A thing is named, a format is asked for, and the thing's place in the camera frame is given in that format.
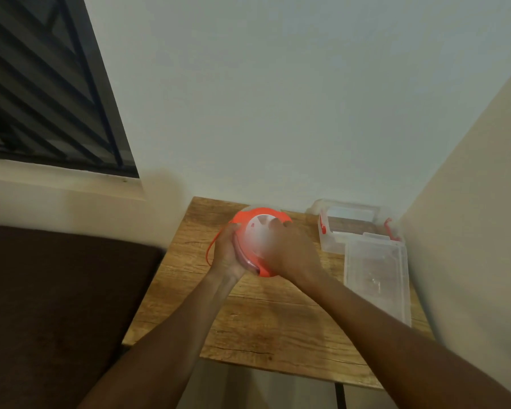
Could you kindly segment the person's left hand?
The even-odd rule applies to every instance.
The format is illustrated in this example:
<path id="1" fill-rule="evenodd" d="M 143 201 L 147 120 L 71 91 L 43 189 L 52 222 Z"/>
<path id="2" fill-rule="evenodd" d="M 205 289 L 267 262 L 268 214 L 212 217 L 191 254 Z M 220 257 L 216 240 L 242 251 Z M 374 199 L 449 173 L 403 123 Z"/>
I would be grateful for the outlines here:
<path id="1" fill-rule="evenodd" d="M 210 270 L 213 274 L 225 277 L 238 283 L 246 272 L 246 268 L 238 260 L 234 241 L 232 244 L 222 244 L 222 231 L 218 234 L 213 245 L 213 259 Z"/>

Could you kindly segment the person's right hand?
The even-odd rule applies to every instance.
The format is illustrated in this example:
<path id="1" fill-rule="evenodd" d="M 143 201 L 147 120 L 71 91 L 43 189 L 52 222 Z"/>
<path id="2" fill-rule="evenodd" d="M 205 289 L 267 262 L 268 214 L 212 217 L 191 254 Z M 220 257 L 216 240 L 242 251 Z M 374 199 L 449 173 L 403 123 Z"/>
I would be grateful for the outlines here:
<path id="1" fill-rule="evenodd" d="M 296 286 L 311 281 L 322 271 L 320 257 L 312 240 L 297 226 L 294 243 L 267 245 L 265 242 L 260 261 L 268 271 Z"/>

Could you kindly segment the orange plastic chopper lid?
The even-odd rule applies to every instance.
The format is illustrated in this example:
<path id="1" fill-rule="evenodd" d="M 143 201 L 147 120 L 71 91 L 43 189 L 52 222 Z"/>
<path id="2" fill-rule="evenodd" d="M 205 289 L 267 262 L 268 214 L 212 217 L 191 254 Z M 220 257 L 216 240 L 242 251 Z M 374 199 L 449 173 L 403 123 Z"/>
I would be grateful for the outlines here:
<path id="1" fill-rule="evenodd" d="M 240 280 L 245 274 L 251 273 L 258 277 L 275 277 L 276 273 L 263 261 L 264 251 L 271 245 L 271 223 L 278 221 L 281 224 L 291 222 L 291 217 L 278 208 L 268 206 L 248 206 L 234 214 L 209 243 L 205 252 L 205 261 L 209 267 L 216 257 L 215 243 L 221 234 L 234 225 L 234 232 L 230 233 L 235 260 L 233 261 L 233 276 Z"/>

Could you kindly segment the person's right forearm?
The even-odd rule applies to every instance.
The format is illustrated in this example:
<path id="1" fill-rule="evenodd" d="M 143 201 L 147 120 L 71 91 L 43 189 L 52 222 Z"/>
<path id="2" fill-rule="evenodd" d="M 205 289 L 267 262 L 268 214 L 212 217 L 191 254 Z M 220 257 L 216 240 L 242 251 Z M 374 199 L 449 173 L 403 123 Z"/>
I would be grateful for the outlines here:
<path id="1" fill-rule="evenodd" d="M 322 269 L 292 282 L 344 331 L 399 409 L 511 409 L 511 392 Z"/>

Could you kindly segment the person's left forearm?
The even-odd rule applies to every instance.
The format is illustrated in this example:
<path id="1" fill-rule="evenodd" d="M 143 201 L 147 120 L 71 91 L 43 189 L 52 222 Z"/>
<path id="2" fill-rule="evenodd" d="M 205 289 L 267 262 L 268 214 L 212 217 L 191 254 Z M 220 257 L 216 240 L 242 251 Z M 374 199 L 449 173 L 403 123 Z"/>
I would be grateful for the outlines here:
<path id="1" fill-rule="evenodd" d="M 96 383 L 78 409 L 175 409 L 241 266 L 212 266 L 162 323 Z"/>

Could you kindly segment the clear plastic storage box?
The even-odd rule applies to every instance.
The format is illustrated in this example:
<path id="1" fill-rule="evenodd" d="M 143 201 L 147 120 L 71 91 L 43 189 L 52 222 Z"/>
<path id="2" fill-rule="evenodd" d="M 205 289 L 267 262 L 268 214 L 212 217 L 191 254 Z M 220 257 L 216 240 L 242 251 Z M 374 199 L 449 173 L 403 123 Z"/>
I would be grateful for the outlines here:
<path id="1" fill-rule="evenodd" d="M 347 239 L 352 235 L 405 241 L 402 227 L 389 206 L 318 199 L 306 213 L 317 216 L 320 247 L 326 253 L 344 254 Z"/>

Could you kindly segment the wooden table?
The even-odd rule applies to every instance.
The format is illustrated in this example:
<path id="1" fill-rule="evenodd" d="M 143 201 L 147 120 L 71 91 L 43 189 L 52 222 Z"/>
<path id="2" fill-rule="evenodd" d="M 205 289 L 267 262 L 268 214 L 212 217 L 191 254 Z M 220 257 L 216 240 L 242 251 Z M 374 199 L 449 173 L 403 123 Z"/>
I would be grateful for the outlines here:
<path id="1" fill-rule="evenodd" d="M 133 346 L 177 309 L 208 270 L 206 250 L 245 204 L 193 197 L 123 338 Z M 207 336 L 202 358 L 382 392 L 350 339 L 292 283 L 248 272 Z"/>

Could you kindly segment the clear plastic box lid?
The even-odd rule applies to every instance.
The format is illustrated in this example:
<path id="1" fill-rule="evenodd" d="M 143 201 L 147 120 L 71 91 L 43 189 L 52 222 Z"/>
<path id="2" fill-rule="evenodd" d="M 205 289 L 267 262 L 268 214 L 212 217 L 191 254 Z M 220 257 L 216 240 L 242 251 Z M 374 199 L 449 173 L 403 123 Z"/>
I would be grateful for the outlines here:
<path id="1" fill-rule="evenodd" d="M 376 307 L 411 326 L 407 248 L 388 236 L 348 234 L 344 284 Z"/>

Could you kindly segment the dark brown mattress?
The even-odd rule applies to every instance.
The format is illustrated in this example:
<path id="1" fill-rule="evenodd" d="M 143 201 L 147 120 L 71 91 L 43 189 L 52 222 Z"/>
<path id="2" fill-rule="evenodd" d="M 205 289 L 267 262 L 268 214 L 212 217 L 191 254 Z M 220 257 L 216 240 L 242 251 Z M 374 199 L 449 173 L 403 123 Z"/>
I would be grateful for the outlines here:
<path id="1" fill-rule="evenodd" d="M 119 357 L 159 247 L 0 226 L 0 409 L 75 409 Z"/>

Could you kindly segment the dark louvred window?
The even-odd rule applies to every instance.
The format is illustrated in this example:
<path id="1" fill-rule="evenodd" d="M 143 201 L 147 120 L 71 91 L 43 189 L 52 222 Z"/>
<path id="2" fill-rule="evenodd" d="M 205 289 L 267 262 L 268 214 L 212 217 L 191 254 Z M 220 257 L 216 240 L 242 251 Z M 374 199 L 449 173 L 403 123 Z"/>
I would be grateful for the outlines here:
<path id="1" fill-rule="evenodd" d="M 84 0 L 0 0 L 0 160 L 139 178 Z"/>

